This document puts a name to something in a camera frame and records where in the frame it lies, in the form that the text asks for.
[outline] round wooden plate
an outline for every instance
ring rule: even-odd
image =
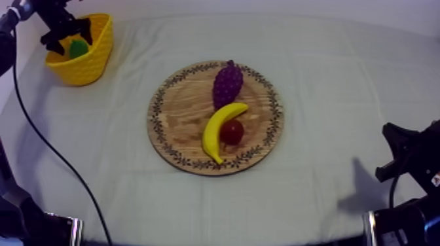
[[[171,165],[199,175],[243,171],[262,160],[278,141],[284,115],[273,85],[255,70],[238,64],[244,84],[235,102],[249,109],[237,120],[245,130],[238,146],[220,144],[216,164],[202,149],[202,134],[214,113],[212,88],[226,61],[204,61],[185,67],[165,80],[148,109],[148,134],[157,152]]]

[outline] white tablecloth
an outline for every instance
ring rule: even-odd
[[[392,159],[382,125],[423,130],[440,118],[436,41],[364,24],[256,15],[123,22],[105,74],[81,88],[62,86],[44,56],[38,48],[20,76],[24,101],[88,181],[118,243],[297,245],[360,234],[361,214],[387,206],[390,183],[374,177]],[[179,171],[150,144],[149,100],[178,69],[229,59],[275,85],[281,139],[237,175]],[[84,188],[32,132],[14,95],[0,136],[42,208],[84,219],[86,238],[104,240]],[[406,175],[395,199],[423,195]]]

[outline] tomato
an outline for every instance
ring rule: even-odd
[[[238,145],[244,135],[243,124],[238,120],[226,121],[220,129],[220,140],[227,145]]]

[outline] yellow basket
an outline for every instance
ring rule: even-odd
[[[93,45],[88,52],[78,58],[69,59],[69,47],[72,40],[84,40],[79,34],[60,41],[65,52],[64,56],[50,51],[46,57],[46,65],[61,77],[65,84],[84,86],[99,79],[105,69],[113,47],[112,17],[108,14],[91,14],[84,16],[92,22],[90,30]]]

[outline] black cable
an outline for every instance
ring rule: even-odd
[[[394,193],[395,193],[395,188],[397,186],[397,182],[399,181],[400,176],[403,173],[403,170],[405,169],[405,166],[408,164],[409,162],[409,158],[410,158],[411,154],[407,154],[407,156],[405,157],[405,159],[403,159],[402,163],[399,166],[399,169],[397,170],[397,173],[395,174],[395,177],[393,179],[393,182],[391,183],[391,187],[390,187],[390,197],[389,197],[389,201],[388,201],[388,205],[390,207],[390,209],[394,208]],[[405,243],[403,242],[402,237],[400,236],[400,233],[398,230],[394,231],[395,237],[397,238],[397,241],[399,242],[399,245],[405,245]]]
[[[17,47],[17,32],[16,32],[15,28],[12,30],[12,33],[14,34],[14,40],[15,40],[16,47]],[[101,220],[101,224],[102,224],[102,227],[104,229],[104,233],[105,233],[105,237],[107,238],[107,242],[108,242],[108,244],[110,246],[113,246],[113,242],[112,242],[111,237],[110,237],[109,229],[107,228],[107,225],[105,223],[104,216],[102,215],[100,206],[98,205],[98,202],[96,201],[95,196],[93,195],[92,191],[88,187],[86,181],[84,181],[84,179],[81,177],[81,175],[78,173],[78,171],[42,135],[42,133],[38,130],[38,128],[33,123],[31,117],[28,114],[28,111],[24,107],[22,96],[20,95],[20,90],[18,89],[17,58],[16,57],[15,57],[15,60],[14,60],[14,65],[12,66],[12,73],[13,73],[13,77],[14,77],[15,92],[16,92],[17,99],[18,99],[18,102],[20,104],[20,107],[23,110],[24,116],[26,117],[27,121],[29,122],[29,124],[31,125],[31,127],[35,131],[35,133],[40,137],[40,139],[43,140],[43,142],[45,142],[45,144],[55,153],[56,156],[58,156],[70,168],[70,170],[72,170],[72,172],[77,176],[77,178],[79,179],[81,184],[84,186],[84,188],[86,189],[88,195],[90,196],[90,199],[92,199],[92,202],[93,202],[93,205],[96,208],[96,211],[98,212],[98,216],[99,216],[99,218]]]
[[[390,209],[394,208],[394,192],[395,192],[395,188],[397,186],[397,182],[399,181],[400,176],[403,173],[403,170],[405,169],[405,166],[409,162],[409,157],[410,157],[410,154],[408,154],[405,157],[405,159],[403,159],[402,163],[399,166],[399,169],[397,170],[397,173],[395,174],[393,182],[391,183],[390,197],[389,197],[389,200],[388,200],[388,205],[389,205]]]

